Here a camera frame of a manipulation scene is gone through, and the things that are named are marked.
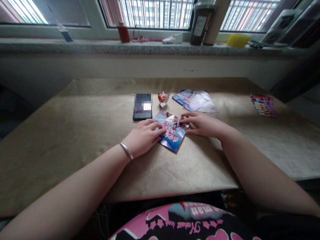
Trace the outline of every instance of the forearm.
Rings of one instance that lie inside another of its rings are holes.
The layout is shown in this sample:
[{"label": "forearm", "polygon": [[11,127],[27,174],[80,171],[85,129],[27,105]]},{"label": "forearm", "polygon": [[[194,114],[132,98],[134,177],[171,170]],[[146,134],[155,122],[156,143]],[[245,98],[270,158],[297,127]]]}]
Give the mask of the forearm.
[{"label": "forearm", "polygon": [[87,222],[129,161],[121,146],[114,146],[21,212],[0,233],[0,238],[71,238]]},{"label": "forearm", "polygon": [[320,216],[320,209],[313,199],[239,131],[229,127],[220,141],[253,203],[269,210]]}]

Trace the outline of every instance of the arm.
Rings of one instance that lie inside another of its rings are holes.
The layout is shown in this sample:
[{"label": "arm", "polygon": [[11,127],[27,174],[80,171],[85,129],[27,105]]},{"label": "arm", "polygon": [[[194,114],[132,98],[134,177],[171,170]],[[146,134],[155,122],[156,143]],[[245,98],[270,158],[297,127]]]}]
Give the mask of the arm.
[{"label": "arm", "polygon": [[248,198],[271,211],[320,217],[320,208],[291,178],[274,165],[239,131],[200,112],[189,112],[180,123],[194,123],[187,134],[215,137],[236,173]]},{"label": "arm", "polygon": [[[134,158],[159,140],[165,129],[152,119],[141,121],[122,141]],[[14,218],[0,239],[70,239],[120,176],[130,158],[118,144],[44,194]]]}]

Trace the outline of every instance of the red bottle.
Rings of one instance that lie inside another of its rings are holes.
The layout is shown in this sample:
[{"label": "red bottle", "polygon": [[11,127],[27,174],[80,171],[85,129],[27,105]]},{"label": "red bottle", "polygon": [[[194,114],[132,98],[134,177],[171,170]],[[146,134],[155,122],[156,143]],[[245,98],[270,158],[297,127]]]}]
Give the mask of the red bottle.
[{"label": "red bottle", "polygon": [[119,22],[118,31],[120,35],[121,42],[130,42],[128,28],[124,25],[124,22]]}]

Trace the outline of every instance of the white tissue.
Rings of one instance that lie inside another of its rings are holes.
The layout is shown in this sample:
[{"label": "white tissue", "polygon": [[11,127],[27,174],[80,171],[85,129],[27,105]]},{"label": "white tissue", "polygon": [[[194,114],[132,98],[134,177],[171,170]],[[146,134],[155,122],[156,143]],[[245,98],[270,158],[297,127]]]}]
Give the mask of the white tissue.
[{"label": "white tissue", "polygon": [[163,39],[162,42],[163,42],[163,44],[182,43],[182,33],[178,33],[178,34],[172,35],[166,39]]}]

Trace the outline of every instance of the smartphone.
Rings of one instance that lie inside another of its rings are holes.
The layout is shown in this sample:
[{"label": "smartphone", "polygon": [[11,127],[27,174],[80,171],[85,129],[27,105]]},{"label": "smartphone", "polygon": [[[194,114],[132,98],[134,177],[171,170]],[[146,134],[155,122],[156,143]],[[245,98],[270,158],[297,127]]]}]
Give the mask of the smartphone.
[{"label": "smartphone", "polygon": [[140,121],[152,118],[150,93],[137,93],[134,98],[133,120]]}]

